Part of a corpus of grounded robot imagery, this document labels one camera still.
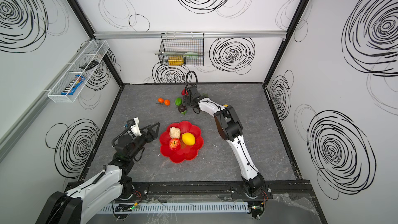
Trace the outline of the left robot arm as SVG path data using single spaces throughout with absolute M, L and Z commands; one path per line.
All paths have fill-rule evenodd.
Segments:
M 112 140 L 112 161 L 82 184 L 66 192 L 53 193 L 45 203 L 38 224 L 86 224 L 112 201 L 129 199 L 133 194 L 128 176 L 145 145 L 159 136 L 160 123 L 139 128 L 138 120 L 127 121 L 125 130 Z

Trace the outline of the aluminium wall rail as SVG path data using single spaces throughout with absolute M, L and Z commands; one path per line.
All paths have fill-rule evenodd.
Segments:
M 27 129 L 32 125 L 36 118 L 40 115 L 43 109 L 48 105 L 50 99 L 48 92 L 55 86 L 57 81 L 66 73 L 67 69 L 72 65 L 78 54 L 88 47 L 92 39 L 88 39 L 81 44 L 81 47 L 72 56 L 70 61 L 58 72 L 56 77 L 45 87 L 45 89 L 38 95 L 33 103 L 23 112 L 17 121 L 6 131 L 1 137 L 1 162 L 8 156 L 14 146 L 18 143 L 21 137 L 26 133 Z
M 223 37 L 250 37 L 250 38 L 285 38 L 286 31 L 147 31 L 147 32 L 96 32 L 95 38 L 99 39 L 137 39 L 137 38 L 223 38 Z

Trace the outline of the black remote control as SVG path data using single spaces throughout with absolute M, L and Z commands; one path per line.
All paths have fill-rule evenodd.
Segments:
M 88 62 L 84 65 L 81 65 L 79 68 L 82 69 L 83 71 L 89 71 L 93 68 L 95 68 L 96 66 L 99 65 L 99 62 L 96 60 L 92 60 L 91 62 Z

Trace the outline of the dark purple mangosteen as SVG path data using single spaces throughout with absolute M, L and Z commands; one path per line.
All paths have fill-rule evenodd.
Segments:
M 187 108 L 184 105 L 179 105 L 177 109 L 183 115 L 185 115 L 187 113 Z

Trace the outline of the aluminium wall rail left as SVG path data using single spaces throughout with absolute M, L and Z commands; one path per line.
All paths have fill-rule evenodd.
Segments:
M 14 146 L 18 143 L 21 137 L 26 133 L 27 129 L 32 125 L 36 118 L 40 115 L 43 109 L 48 105 L 50 99 L 48 92 L 55 86 L 57 81 L 66 73 L 67 69 L 72 65 L 78 54 L 88 47 L 92 39 L 88 39 L 81 44 L 81 47 L 72 56 L 70 61 L 58 72 L 56 77 L 45 87 L 45 89 L 38 95 L 33 103 L 23 112 L 17 121 L 6 131 L 1 137 L 1 162 L 8 156 Z

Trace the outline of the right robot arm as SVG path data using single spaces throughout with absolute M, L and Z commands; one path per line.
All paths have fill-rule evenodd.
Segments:
M 239 164 L 245 194 L 251 199 L 256 198 L 262 193 L 266 183 L 246 147 L 243 126 L 235 109 L 230 105 L 217 104 L 201 95 L 196 85 L 187 84 L 182 95 L 183 104 L 214 117 L 219 135 L 230 145 Z

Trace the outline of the blue candy packet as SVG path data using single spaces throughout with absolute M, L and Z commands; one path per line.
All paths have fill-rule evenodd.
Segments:
M 85 80 L 86 78 L 84 76 L 75 75 L 68 86 L 61 92 L 61 95 L 73 95 Z

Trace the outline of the green lime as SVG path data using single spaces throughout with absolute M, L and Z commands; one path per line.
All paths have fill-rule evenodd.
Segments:
M 182 99 L 180 98 L 180 97 L 178 97 L 176 100 L 175 100 L 175 105 L 176 106 L 180 106 L 182 104 Z

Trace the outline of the red flower-shaped fruit bowl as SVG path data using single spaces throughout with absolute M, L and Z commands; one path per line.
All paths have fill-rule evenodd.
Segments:
M 170 141 L 172 140 L 170 137 L 171 128 L 178 128 L 181 131 L 180 142 L 174 145 L 173 148 L 170 145 Z M 182 141 L 181 136 L 185 133 L 190 133 L 194 136 L 195 143 L 193 145 L 187 145 Z M 199 150 L 204 145 L 201 129 L 188 121 L 170 124 L 161 134 L 159 140 L 161 144 L 160 153 L 164 157 L 169 158 L 173 163 L 182 163 L 185 160 L 195 159 Z

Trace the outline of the large yellow lemon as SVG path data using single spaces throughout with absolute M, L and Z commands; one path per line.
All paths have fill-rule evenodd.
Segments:
M 186 132 L 181 135 L 182 142 L 187 146 L 193 146 L 196 144 L 195 136 L 192 133 Z

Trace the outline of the red apple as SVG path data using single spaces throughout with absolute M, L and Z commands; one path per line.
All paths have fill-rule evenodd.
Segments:
M 181 148 L 180 139 L 174 138 L 169 142 L 169 147 L 171 150 L 179 150 Z

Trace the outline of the aluminium wall rail back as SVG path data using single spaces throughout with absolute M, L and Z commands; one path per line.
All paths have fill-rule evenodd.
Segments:
M 285 38 L 286 31 L 147 31 L 147 32 L 96 32 L 95 38 L 99 39 L 137 39 L 137 38 L 223 38 L 223 37 L 250 37 L 250 38 Z

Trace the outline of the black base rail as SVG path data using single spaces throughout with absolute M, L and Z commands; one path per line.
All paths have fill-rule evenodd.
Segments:
M 263 201 L 276 195 L 293 194 L 315 197 L 308 180 L 267 181 L 255 195 L 250 195 L 243 181 L 180 181 L 180 182 L 132 182 L 127 192 L 111 196 L 111 201 L 148 201 L 154 197 L 216 195 L 226 201 Z

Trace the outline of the yellow sponge in basket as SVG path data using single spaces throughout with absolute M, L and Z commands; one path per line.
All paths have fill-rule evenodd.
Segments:
M 181 56 L 170 56 L 168 58 L 169 66 L 183 66 L 185 64 L 184 57 Z

